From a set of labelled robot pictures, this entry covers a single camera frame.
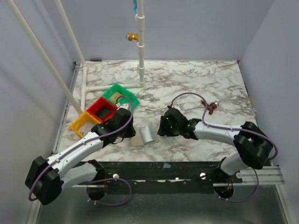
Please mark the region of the beige card holder wallet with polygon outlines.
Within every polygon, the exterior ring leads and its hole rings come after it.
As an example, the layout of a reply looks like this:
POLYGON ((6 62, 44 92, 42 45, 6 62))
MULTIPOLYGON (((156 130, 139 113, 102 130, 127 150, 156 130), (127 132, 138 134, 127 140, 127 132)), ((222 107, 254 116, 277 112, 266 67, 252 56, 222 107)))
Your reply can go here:
POLYGON ((131 138, 132 146, 145 146, 158 142, 157 133, 152 125, 136 129, 136 134, 131 138))

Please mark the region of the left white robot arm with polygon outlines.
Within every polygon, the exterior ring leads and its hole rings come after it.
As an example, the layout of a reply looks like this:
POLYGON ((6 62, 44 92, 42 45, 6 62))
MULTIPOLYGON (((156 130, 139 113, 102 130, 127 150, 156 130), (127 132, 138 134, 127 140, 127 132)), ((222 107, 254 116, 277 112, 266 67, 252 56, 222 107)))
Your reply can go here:
POLYGON ((42 205, 53 202, 63 189, 80 183, 99 184, 106 176, 97 161, 80 162, 92 153, 112 144, 117 138, 135 136, 133 109, 119 107, 107 122, 95 125, 86 136, 66 150, 45 159, 35 158, 30 166, 25 185, 28 199, 42 205))

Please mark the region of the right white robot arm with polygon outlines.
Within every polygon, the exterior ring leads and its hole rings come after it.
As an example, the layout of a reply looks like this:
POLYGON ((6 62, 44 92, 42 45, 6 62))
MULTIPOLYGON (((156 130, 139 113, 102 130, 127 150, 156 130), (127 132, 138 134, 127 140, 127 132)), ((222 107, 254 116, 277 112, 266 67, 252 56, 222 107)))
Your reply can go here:
POLYGON ((205 124, 201 119, 187 119, 178 109, 169 108, 160 119, 159 136, 183 136, 185 139, 213 140, 236 148, 232 156, 223 158, 213 175, 221 183, 227 182, 238 171, 264 167, 273 145, 252 122, 241 126, 205 124))

